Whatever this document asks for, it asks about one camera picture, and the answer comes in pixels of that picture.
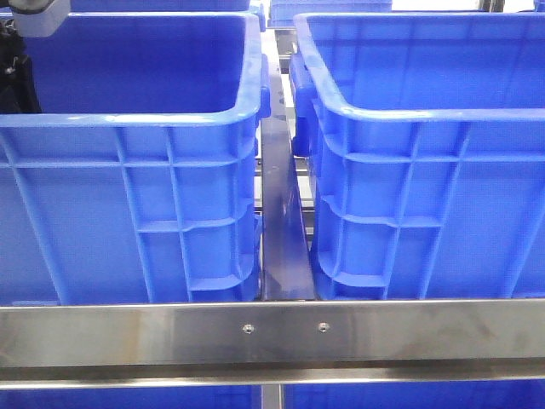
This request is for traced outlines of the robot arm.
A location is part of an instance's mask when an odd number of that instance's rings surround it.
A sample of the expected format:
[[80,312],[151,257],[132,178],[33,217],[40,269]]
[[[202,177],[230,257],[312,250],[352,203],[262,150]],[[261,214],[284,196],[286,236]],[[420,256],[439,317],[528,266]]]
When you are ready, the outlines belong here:
[[1,113],[40,113],[27,37],[50,37],[71,11],[69,1],[2,1],[12,18],[1,21]]

